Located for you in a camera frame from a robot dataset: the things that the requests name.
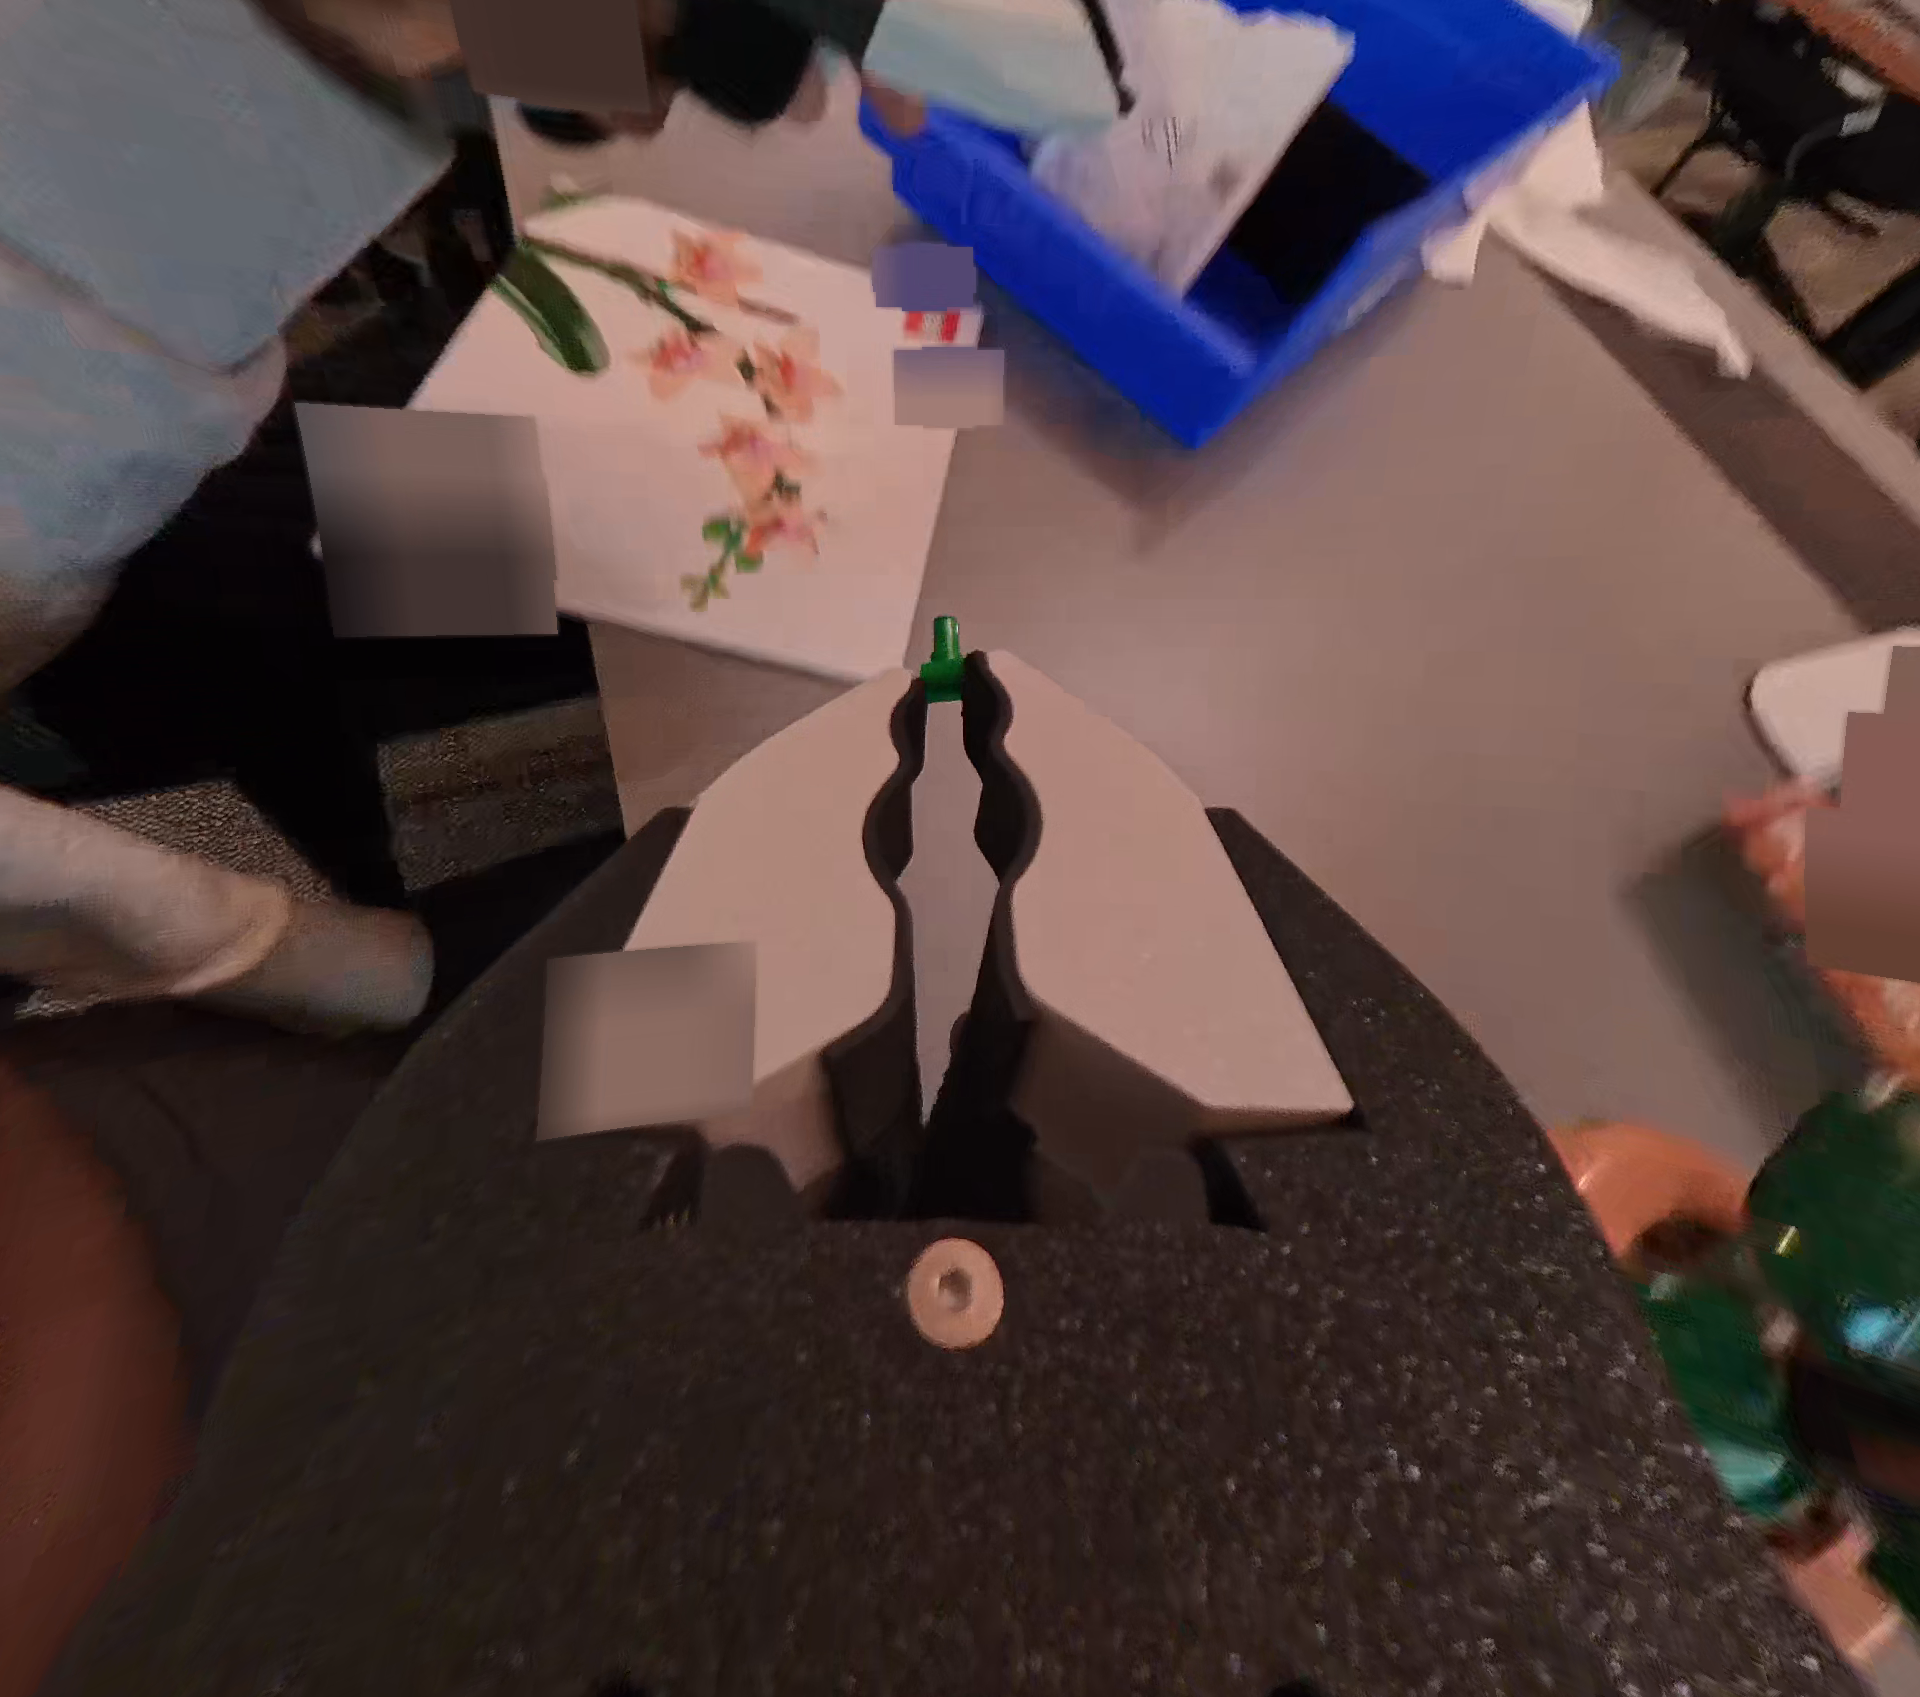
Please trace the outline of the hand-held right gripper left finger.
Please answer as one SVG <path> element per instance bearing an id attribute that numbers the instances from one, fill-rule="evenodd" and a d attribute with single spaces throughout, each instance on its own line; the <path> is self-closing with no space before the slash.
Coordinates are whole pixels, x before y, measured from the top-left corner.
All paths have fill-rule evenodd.
<path id="1" fill-rule="evenodd" d="M 919 1004 L 905 868 L 926 684 L 887 670 L 727 764 L 683 811 L 631 948 L 683 1030 L 635 1111 L 768 1147 L 794 1186 L 905 1194 L 919 1147 Z"/>

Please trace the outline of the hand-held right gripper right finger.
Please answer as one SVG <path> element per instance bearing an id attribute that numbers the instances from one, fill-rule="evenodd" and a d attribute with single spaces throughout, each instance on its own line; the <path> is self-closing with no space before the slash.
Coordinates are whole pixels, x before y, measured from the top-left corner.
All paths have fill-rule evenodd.
<path id="1" fill-rule="evenodd" d="M 1145 1153 L 1345 1127 L 1354 1089 L 1202 794 L 1017 652 L 968 684 L 1042 1160 L 1114 1194 Z"/>

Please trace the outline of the white plastic bag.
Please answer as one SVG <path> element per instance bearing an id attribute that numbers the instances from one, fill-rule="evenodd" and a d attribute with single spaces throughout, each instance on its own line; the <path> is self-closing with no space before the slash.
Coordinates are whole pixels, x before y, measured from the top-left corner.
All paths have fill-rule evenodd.
<path id="1" fill-rule="evenodd" d="M 1105 0 L 1139 110 L 1044 137 L 1031 175 L 1096 240 L 1191 289 L 1354 57 L 1354 35 L 1223 0 Z"/>

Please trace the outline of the blue plastic bin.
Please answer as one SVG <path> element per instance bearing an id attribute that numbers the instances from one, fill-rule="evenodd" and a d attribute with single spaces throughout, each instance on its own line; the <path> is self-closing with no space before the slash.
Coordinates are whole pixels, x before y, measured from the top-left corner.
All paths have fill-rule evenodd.
<path id="1" fill-rule="evenodd" d="M 1235 11 L 1303 11 L 1354 35 L 1330 86 L 1367 134 L 1428 169 L 1428 196 L 1386 210 L 1288 310 L 1243 265 L 1217 250 L 1169 297 L 1146 271 L 1105 244 L 1031 175 L 1017 137 L 934 114 L 895 137 L 863 104 L 858 134 L 889 159 L 889 196 L 976 276 L 1031 310 L 1079 364 L 1132 398 L 1178 444 L 1206 444 L 1386 289 L 1424 276 L 1424 240 L 1468 217 L 1468 185 L 1528 137 L 1593 104 L 1611 57 L 1551 27 L 1518 0 L 1230 0 Z"/>

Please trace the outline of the person's left forearm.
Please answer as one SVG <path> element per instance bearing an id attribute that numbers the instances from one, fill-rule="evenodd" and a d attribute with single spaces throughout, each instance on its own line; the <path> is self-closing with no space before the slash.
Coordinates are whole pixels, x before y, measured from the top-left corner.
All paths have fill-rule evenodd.
<path id="1" fill-rule="evenodd" d="M 0 0 L 0 673 L 278 398 L 284 328 L 443 145 L 250 0 Z"/>

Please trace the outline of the white orchid print box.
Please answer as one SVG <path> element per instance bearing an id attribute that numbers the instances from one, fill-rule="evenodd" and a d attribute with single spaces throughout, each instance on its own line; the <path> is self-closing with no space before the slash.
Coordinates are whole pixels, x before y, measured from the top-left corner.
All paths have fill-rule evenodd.
<path id="1" fill-rule="evenodd" d="M 871 271 L 547 196 L 414 407 L 538 420 L 567 617 L 858 684 L 910 656 L 956 452 L 895 420 L 895 350 L 976 337 Z"/>

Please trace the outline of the black flat box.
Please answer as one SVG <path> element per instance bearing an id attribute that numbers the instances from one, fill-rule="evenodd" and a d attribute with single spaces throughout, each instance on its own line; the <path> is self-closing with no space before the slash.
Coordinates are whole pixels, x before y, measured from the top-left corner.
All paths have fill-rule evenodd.
<path id="1" fill-rule="evenodd" d="M 1303 310 L 1372 223 L 1417 207 L 1428 191 L 1424 168 L 1327 97 L 1243 202 L 1223 250 L 1288 310 Z"/>

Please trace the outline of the peach plastic pieces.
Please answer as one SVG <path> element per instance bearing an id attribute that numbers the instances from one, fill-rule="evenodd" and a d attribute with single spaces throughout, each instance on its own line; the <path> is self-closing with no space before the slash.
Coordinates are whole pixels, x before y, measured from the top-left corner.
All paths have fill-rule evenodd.
<path id="1" fill-rule="evenodd" d="M 1833 790 L 1814 779 L 1774 785 L 1755 801 L 1729 801 L 1721 828 L 1738 848 L 1744 875 L 1760 888 L 1768 918 L 1808 966 L 1822 1004 L 1862 1046 L 1862 1056 L 1898 1082 L 1920 1082 L 1920 983 L 1833 970 L 1808 952 L 1808 818 L 1830 811 Z"/>
<path id="2" fill-rule="evenodd" d="M 1728 1153 L 1651 1134 L 1651 1127 L 1608 1127 L 1578 1121 L 1556 1127 L 1551 1147 L 1591 1204 L 1608 1257 L 1619 1266 L 1636 1263 L 1651 1226 L 1704 1226 L 1711 1241 L 1729 1241 L 1751 1226 L 1751 1172 Z"/>

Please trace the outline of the person's pale shoe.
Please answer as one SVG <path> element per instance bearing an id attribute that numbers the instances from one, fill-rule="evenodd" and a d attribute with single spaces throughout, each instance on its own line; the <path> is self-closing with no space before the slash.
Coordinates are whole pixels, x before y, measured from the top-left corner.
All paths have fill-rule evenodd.
<path id="1" fill-rule="evenodd" d="M 7 790 L 0 970 L 60 1004 L 186 998 L 362 1036 L 424 1015 L 433 942 L 416 912 L 296 895 Z"/>

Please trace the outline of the white flat sheet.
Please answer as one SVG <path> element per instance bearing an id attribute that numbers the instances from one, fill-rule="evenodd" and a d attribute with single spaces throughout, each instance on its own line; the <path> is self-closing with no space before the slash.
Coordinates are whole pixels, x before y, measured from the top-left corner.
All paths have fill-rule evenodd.
<path id="1" fill-rule="evenodd" d="M 1838 790 L 1848 727 L 1887 706 L 1891 652 L 1916 646 L 1920 627 L 1880 627 L 1760 664 L 1744 713 L 1768 762 L 1792 785 Z"/>

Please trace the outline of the bag of green bricks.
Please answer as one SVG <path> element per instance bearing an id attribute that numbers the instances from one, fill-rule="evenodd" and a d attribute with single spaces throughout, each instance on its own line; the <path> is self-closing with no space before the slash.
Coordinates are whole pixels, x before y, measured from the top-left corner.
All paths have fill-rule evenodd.
<path id="1" fill-rule="evenodd" d="M 1920 1551 L 1920 1097 L 1833 1089 L 1744 1194 L 1744 1222 L 1651 1222 L 1625 1257 L 1668 1390 L 1768 1531 L 1814 1506 L 1866 1523 L 1866 1576 L 1916 1607 Z"/>

